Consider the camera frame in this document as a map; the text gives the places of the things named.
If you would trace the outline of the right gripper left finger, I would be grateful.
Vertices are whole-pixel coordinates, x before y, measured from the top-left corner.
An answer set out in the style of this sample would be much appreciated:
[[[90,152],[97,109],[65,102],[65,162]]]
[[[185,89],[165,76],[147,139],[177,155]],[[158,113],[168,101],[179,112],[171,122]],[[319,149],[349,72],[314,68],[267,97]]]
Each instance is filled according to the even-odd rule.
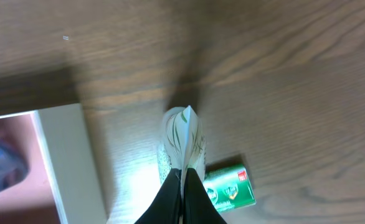
[[[181,170],[171,169],[149,208],[135,224],[178,224],[181,207]]]

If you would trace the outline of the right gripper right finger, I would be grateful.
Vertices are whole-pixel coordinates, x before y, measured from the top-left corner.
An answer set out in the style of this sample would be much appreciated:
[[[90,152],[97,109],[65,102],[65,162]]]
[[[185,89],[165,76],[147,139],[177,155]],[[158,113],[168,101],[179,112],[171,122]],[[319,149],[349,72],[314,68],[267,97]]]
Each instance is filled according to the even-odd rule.
[[[188,168],[184,183],[183,224],[226,224],[214,208],[193,168]]]

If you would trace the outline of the green soap bar box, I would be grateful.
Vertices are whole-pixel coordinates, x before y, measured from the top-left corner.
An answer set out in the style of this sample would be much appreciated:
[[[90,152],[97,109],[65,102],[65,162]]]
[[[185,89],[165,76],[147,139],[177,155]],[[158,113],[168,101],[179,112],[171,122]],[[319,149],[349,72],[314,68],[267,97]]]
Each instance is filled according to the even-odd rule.
[[[256,204],[252,185],[243,164],[206,172],[203,185],[219,213]]]

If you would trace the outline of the white lotion tube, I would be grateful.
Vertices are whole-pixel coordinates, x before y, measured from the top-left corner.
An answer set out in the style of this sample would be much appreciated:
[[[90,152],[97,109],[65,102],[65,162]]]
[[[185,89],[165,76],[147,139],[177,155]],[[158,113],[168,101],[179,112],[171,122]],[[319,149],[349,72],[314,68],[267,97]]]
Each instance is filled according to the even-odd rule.
[[[191,106],[174,107],[162,119],[157,151],[160,182],[164,182],[173,168],[182,173],[196,170],[199,179],[206,173],[206,139],[202,123]]]

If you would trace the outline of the clear pump soap bottle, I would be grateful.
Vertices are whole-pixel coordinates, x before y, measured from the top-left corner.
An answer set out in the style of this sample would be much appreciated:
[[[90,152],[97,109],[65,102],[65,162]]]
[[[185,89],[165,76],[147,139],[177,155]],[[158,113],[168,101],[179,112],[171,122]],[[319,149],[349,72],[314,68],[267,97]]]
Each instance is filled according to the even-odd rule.
[[[23,181],[29,172],[25,160],[0,141],[0,192]]]

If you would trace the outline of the white cardboard box pink inside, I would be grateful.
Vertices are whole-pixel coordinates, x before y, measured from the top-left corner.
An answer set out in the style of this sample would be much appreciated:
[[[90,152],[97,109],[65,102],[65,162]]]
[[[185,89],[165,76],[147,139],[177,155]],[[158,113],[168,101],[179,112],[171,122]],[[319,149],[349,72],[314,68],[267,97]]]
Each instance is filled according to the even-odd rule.
[[[0,192],[1,223],[107,222],[81,104],[1,115],[0,136],[22,147],[30,168]]]

